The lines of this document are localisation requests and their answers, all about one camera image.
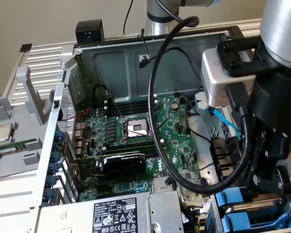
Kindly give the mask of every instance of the cable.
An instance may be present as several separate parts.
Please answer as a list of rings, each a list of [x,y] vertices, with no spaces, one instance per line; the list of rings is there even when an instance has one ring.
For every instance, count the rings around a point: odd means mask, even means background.
[[[192,68],[192,71],[193,71],[194,75],[197,77],[197,79],[200,81],[200,83],[202,83],[202,81],[201,81],[201,79],[200,79],[200,76],[199,76],[199,74],[197,73],[197,71],[196,71],[196,69],[195,69],[195,67],[194,67],[194,64],[193,64],[193,62],[192,62],[190,56],[188,55],[188,53],[187,53],[186,51],[184,51],[182,48],[175,46],[175,47],[171,47],[171,48],[167,49],[166,51],[164,51],[164,54],[167,53],[167,52],[169,52],[169,51],[171,51],[171,50],[177,50],[177,51],[180,51],[180,52],[182,52],[182,53],[186,56],[186,58],[188,59],[188,61],[189,61],[189,63],[190,63],[190,66],[191,66],[191,68]],[[147,60],[147,63],[146,63],[146,60],[145,60],[145,59],[142,60],[142,61],[139,63],[139,68],[144,68],[144,67],[146,67],[146,65],[147,65],[148,63],[150,63],[151,61],[153,61],[153,60],[156,58],[156,56],[157,56],[157,55],[155,55],[155,56],[151,57],[149,60]]]
[[[120,110],[118,109],[118,107],[117,107],[117,104],[116,104],[116,102],[114,101],[114,99],[113,99],[112,95],[110,95],[110,97],[111,97],[111,99],[112,99],[112,102],[114,103],[114,105],[115,105],[115,107],[116,107],[116,109],[117,109],[118,113],[120,114],[120,116],[121,116],[121,119],[123,119],[123,116],[122,116],[122,114],[121,114]]]
[[[188,158],[188,160],[186,161],[186,168],[187,168],[189,171],[192,171],[192,172],[200,172],[200,171],[205,170],[206,168],[210,167],[211,165],[213,165],[213,163],[211,163],[211,164],[208,164],[208,165],[206,165],[206,166],[204,166],[204,167],[202,167],[201,169],[198,169],[198,170],[194,170],[194,169],[189,168],[189,161],[190,161],[190,159],[194,156],[194,153],[196,153],[196,152],[193,152],[193,153],[190,155],[190,157]]]
[[[129,13],[130,13],[133,2],[134,2],[134,0],[131,0],[130,6],[129,6],[127,14],[126,14],[126,18],[125,18],[124,26],[123,26],[123,35],[125,35],[126,22],[127,22],[127,18],[128,18]]]
[[[210,112],[209,112],[209,109],[208,108],[206,108],[205,109],[205,112],[206,113],[209,113],[210,114]],[[241,140],[242,138],[240,137],[240,135],[239,135],[239,133],[238,133],[238,131],[237,131],[237,128],[236,128],[236,126],[232,123],[232,122],[229,122],[218,110],[216,110],[216,109],[214,109],[213,110],[213,112],[212,112],[214,115],[216,115],[224,124],[226,124],[226,125],[228,125],[228,126],[230,126],[230,127],[232,127],[233,128],[233,130],[235,131],[235,134],[236,134],[236,136],[237,136],[237,138],[238,138],[238,140]]]
[[[199,205],[188,205],[188,208],[200,208],[200,209],[203,209],[203,206],[199,206]]]
[[[155,0],[156,3],[171,17],[173,18],[175,21],[177,21],[178,23],[182,22],[183,20],[176,16],[174,13],[172,13],[160,0]],[[187,23],[185,26],[189,27],[189,28],[194,28],[199,24],[199,18],[195,17],[196,20]]]
[[[197,132],[195,132],[194,130],[192,130],[192,128],[190,127],[190,125],[189,125],[189,121],[188,121],[188,116],[187,116],[187,109],[188,109],[188,106],[189,106],[189,104],[190,104],[190,99],[192,99],[193,97],[194,97],[194,95],[196,94],[196,93],[199,93],[199,92],[201,92],[202,90],[204,90],[204,88],[201,86],[200,88],[198,88],[196,91],[194,91],[193,92],[193,94],[187,99],[187,103],[186,103],[186,105],[185,105],[185,111],[184,111],[184,118],[185,118],[185,124],[186,124],[186,127],[192,132],[192,133],[194,133],[196,136],[198,136],[198,137],[200,137],[200,138],[203,138],[204,140],[206,140],[207,142],[209,142],[210,144],[211,144],[211,140],[209,140],[208,138],[206,138],[205,136],[203,136],[203,135],[201,135],[201,134],[199,134],[199,133],[197,133]]]
[[[189,101],[189,106],[193,109],[193,111],[199,115],[198,111],[194,108],[196,106],[195,100],[191,100]]]
[[[94,98],[95,98],[95,92],[96,92],[98,87],[102,87],[103,89],[105,89],[105,91],[108,91],[108,88],[106,87],[106,85],[104,85],[102,83],[97,84],[96,86],[94,86],[93,93],[92,93],[93,101],[94,101]]]
[[[187,25],[188,23],[191,23],[191,22],[196,22],[196,21],[198,21],[197,17],[188,17],[188,18],[184,19],[182,22],[180,22],[170,32],[170,34],[166,37],[166,39],[164,40],[162,46],[160,47],[160,49],[157,53],[157,58],[155,60],[153,70],[152,70],[151,75],[150,75],[150,81],[149,81],[149,90],[148,90],[149,120],[150,120],[151,129],[152,129],[152,136],[153,136],[153,140],[154,140],[157,152],[158,152],[160,158],[162,159],[164,165],[166,166],[167,170],[169,171],[170,175],[175,179],[175,181],[177,183],[179,183],[179,185],[181,185],[184,188],[191,190],[193,192],[196,192],[199,194],[214,194],[214,193],[220,192],[220,191],[224,190],[225,188],[231,186],[239,178],[239,176],[242,174],[243,170],[247,166],[247,162],[249,161],[250,154],[251,154],[250,153],[251,140],[250,140],[250,135],[249,135],[248,115],[244,114],[241,118],[245,141],[244,141],[244,151],[243,151],[243,154],[242,154],[240,161],[238,162],[238,165],[235,167],[235,169],[230,174],[230,176],[228,176],[227,178],[225,178],[221,182],[216,183],[216,184],[212,184],[212,185],[203,186],[203,185],[194,184],[194,183],[188,181],[187,179],[185,179],[184,177],[182,177],[178,173],[178,171],[174,168],[172,163],[169,161],[164,149],[162,148],[162,146],[160,144],[160,138],[158,135],[158,130],[156,128],[155,116],[154,116],[154,111],[153,111],[153,107],[154,107],[154,104],[153,104],[154,103],[154,83],[155,83],[156,73],[157,73],[160,61],[162,59],[162,55],[163,55],[165,49],[167,48],[167,46],[169,45],[170,41],[174,38],[174,36],[185,25]]]
[[[185,118],[185,124],[186,124],[186,127],[192,132],[194,133],[196,136],[200,137],[200,138],[203,138],[204,140],[206,140],[207,142],[209,142],[211,144],[211,140],[206,138],[205,136],[195,132],[194,130],[192,130],[192,128],[189,126],[189,120],[188,120],[188,115],[186,115],[186,112],[187,112],[187,109],[188,109],[188,106],[189,106],[189,103],[190,101],[187,101],[186,105],[185,105],[185,110],[184,110],[184,118]]]
[[[187,53],[186,51],[184,51],[182,48],[175,46],[175,47],[171,47],[171,48],[167,49],[167,50],[164,52],[164,54],[167,53],[167,52],[169,52],[169,51],[171,51],[171,50],[177,50],[177,51],[179,51],[179,52],[182,52],[182,53],[186,56],[186,58],[188,59],[188,61],[189,61],[189,63],[190,63],[190,66],[191,66],[191,68],[192,68],[192,71],[193,71],[194,75],[197,77],[197,79],[200,81],[200,83],[202,83],[202,81],[201,81],[201,79],[200,79],[200,76],[199,76],[199,74],[197,73],[197,71],[196,71],[196,69],[195,69],[195,67],[194,67],[194,64],[193,64],[193,62],[192,62],[190,56],[188,55],[188,53]],[[156,58],[156,56],[157,56],[157,55],[151,57],[151,61],[153,61],[153,60]]]
[[[149,49],[147,48],[146,41],[145,41],[144,37],[141,34],[137,35],[137,38],[139,38],[139,37],[142,39],[142,41],[145,44],[145,48],[146,48],[147,54],[149,55],[149,58],[147,59],[148,63],[149,63],[151,61],[151,56],[150,56]]]

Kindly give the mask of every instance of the white wall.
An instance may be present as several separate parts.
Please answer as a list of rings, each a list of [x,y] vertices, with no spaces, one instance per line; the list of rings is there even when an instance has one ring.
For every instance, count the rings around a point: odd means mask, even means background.
[[[102,19],[106,37],[122,35],[130,0],[0,0],[0,94],[22,44],[75,40],[78,21]],[[223,0],[210,8],[181,8],[180,16],[197,15],[201,24],[260,18],[265,0]],[[138,33],[146,19],[146,0],[135,0],[127,34]]]

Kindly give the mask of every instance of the blue tab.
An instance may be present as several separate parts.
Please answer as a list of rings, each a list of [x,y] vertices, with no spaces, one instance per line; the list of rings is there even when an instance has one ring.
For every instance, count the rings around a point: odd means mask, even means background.
[[[251,229],[248,214],[246,212],[227,215],[234,232],[243,232]]]
[[[227,188],[215,194],[218,207],[224,205],[243,203],[243,197],[238,187]]]
[[[222,221],[222,226],[223,226],[223,231],[224,233],[228,233],[231,231],[231,226],[229,225],[229,221],[226,215],[224,215],[223,219],[221,219]]]

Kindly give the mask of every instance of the warning label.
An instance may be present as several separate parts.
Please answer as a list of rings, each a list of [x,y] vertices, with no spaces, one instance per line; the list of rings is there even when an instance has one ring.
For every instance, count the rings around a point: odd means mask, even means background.
[[[137,233],[137,199],[94,204],[93,233]]]

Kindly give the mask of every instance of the connector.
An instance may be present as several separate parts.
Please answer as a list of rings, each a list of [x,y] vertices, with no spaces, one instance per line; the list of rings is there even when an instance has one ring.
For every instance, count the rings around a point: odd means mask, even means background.
[[[243,83],[228,85],[226,94],[235,112],[240,113],[241,117],[248,114],[249,96]]]
[[[145,57],[145,58],[142,59],[141,62],[139,63],[139,69],[142,69],[142,68],[146,67],[148,63],[149,63],[149,60],[148,60],[147,57]]]

